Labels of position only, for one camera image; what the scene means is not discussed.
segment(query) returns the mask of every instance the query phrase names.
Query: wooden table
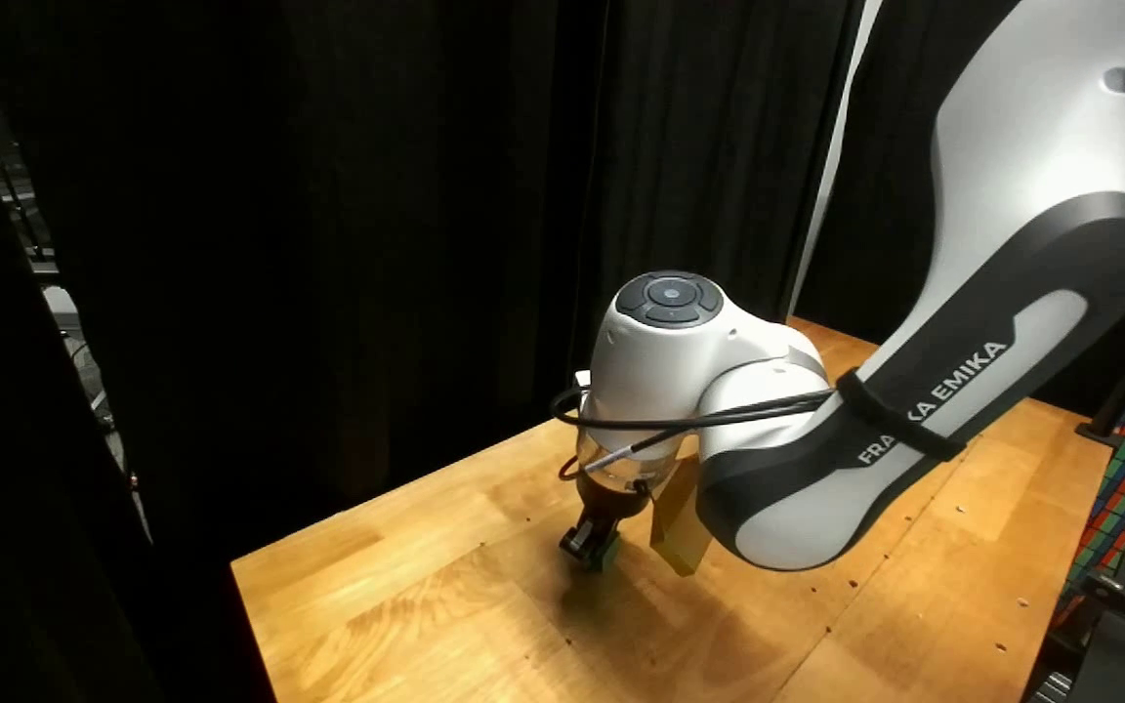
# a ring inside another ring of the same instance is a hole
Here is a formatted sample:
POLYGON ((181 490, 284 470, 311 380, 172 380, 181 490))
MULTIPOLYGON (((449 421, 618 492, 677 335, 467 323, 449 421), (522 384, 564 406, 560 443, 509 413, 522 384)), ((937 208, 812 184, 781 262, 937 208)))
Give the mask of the wooden table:
MULTIPOLYGON (((870 344, 810 333, 844 370, 870 344)), ((1108 451, 1018 401, 838 561, 694 577, 626 522, 607 573, 560 550, 573 432, 542 421, 233 561, 296 698, 1016 698, 1108 451)))

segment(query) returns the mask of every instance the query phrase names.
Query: white robotic arm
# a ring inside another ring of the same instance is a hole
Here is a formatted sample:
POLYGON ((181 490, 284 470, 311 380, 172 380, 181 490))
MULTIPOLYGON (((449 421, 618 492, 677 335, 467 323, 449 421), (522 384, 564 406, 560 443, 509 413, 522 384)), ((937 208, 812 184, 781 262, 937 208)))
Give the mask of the white robotic arm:
POLYGON ((822 568, 1120 322, 1125 0, 1022 0, 937 115, 932 191, 915 314, 818 409, 721 421, 758 400, 822 400, 812 344, 702 276, 629 280, 581 401, 585 520, 638 509, 611 496, 646 505, 677 451, 677 432, 603 421, 720 413, 698 428, 698 520, 753 568, 822 568))

